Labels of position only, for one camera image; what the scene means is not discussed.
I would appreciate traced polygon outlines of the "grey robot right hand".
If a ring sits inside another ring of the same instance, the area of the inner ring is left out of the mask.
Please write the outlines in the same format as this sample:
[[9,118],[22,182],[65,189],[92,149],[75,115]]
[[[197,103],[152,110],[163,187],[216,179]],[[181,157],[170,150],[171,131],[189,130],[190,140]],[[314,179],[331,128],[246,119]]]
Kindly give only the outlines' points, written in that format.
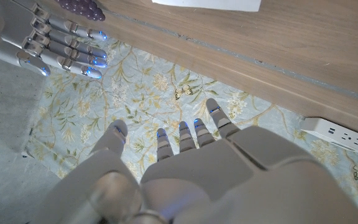
[[107,38],[103,31],[49,12],[36,1],[0,1],[0,60],[43,76],[55,67],[101,78],[107,53],[83,39]]

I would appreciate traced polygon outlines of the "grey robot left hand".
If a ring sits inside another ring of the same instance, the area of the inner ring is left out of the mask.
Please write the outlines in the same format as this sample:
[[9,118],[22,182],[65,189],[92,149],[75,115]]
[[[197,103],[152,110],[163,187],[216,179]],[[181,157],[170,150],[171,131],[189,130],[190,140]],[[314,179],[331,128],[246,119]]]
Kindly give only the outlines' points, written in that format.
[[358,223],[358,208],[311,154],[281,136],[239,129],[214,99],[179,125],[174,154],[157,131],[157,161],[136,180],[121,160],[127,126],[111,123],[91,155],[51,190],[35,223]]

